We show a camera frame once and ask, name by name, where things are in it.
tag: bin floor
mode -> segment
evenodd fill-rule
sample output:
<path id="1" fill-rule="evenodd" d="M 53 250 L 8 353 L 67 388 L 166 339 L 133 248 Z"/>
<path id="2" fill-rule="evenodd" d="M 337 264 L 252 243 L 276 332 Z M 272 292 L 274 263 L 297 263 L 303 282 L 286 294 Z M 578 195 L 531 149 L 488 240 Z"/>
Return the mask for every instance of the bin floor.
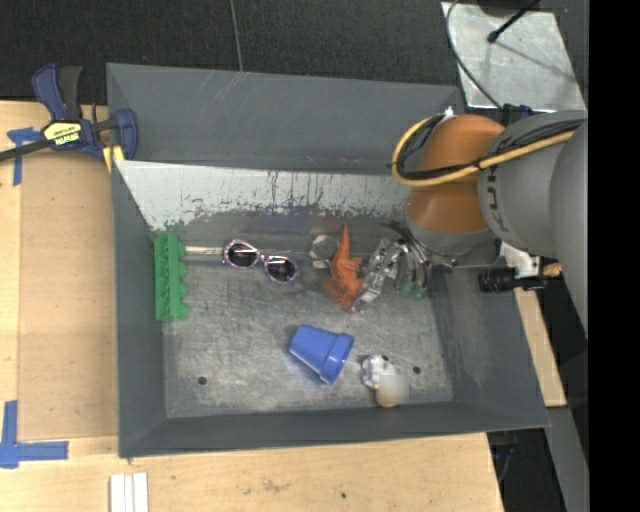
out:
<path id="1" fill-rule="evenodd" d="M 169 417 L 374 407 L 361 361 L 384 354 L 409 377 L 415 403 L 451 401 L 451 378 L 429 298 L 388 288 L 366 312 L 342 311 L 326 294 L 328 270 L 296 255 L 301 276 L 274 283 L 262 268 L 188 261 L 187 320 L 165 325 L 165 399 Z M 355 342 L 331 385 L 292 356 L 301 324 L 345 332 Z"/>

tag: orange toy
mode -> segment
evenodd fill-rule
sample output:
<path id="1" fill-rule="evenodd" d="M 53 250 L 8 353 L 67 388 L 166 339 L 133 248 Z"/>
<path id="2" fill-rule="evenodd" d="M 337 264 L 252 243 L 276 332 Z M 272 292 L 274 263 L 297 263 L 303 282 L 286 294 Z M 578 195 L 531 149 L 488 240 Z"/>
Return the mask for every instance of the orange toy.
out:
<path id="1" fill-rule="evenodd" d="M 362 258 L 350 256 L 349 228 L 342 227 L 342 240 L 331 260 L 331 279 L 325 282 L 325 290 L 343 308 L 349 309 L 358 295 L 362 279 L 358 278 L 358 270 Z"/>

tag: blue cup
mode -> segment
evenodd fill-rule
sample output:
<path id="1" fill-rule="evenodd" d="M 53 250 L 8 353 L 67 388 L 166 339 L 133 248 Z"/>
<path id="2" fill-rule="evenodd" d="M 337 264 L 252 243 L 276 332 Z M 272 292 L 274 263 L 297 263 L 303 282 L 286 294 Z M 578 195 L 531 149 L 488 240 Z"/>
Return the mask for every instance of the blue cup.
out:
<path id="1" fill-rule="evenodd" d="M 289 352 L 315 371 L 323 382 L 333 384 L 344 366 L 353 336 L 301 325 L 289 344 Z"/>

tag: clamp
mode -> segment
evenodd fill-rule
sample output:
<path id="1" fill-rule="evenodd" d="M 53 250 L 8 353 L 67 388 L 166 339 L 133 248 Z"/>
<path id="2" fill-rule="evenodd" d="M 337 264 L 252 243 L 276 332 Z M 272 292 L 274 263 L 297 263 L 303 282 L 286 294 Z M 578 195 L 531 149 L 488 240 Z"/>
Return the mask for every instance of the clamp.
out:
<path id="1" fill-rule="evenodd" d="M 0 153 L 0 161 L 17 158 L 34 151 L 50 148 L 54 151 L 73 151 L 105 162 L 105 144 L 100 132 L 119 129 L 119 145 L 126 159 L 134 157 L 138 147 L 138 128 L 132 110 L 120 109 L 114 117 L 101 122 L 82 118 L 77 101 L 78 79 L 82 67 L 48 64 L 40 68 L 32 78 L 33 90 L 49 114 L 51 122 L 40 133 L 42 139 Z"/>
<path id="2" fill-rule="evenodd" d="M 351 309 L 364 312 L 380 296 L 387 278 L 395 281 L 397 292 L 405 296 L 413 292 L 413 297 L 420 299 L 427 290 L 430 276 L 431 261 L 419 246 L 403 239 L 382 239 L 369 259 Z"/>

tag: green object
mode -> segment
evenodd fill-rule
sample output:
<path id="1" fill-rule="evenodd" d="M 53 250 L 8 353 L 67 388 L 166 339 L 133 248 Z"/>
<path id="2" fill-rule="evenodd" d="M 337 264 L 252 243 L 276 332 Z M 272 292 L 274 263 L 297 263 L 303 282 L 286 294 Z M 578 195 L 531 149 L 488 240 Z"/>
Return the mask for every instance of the green object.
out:
<path id="1" fill-rule="evenodd" d="M 173 233 L 165 233 L 153 241 L 156 320 L 160 322 L 185 320 L 189 315 L 189 306 L 182 302 L 187 296 L 187 285 L 182 282 L 187 266 L 180 261 L 186 251 Z"/>

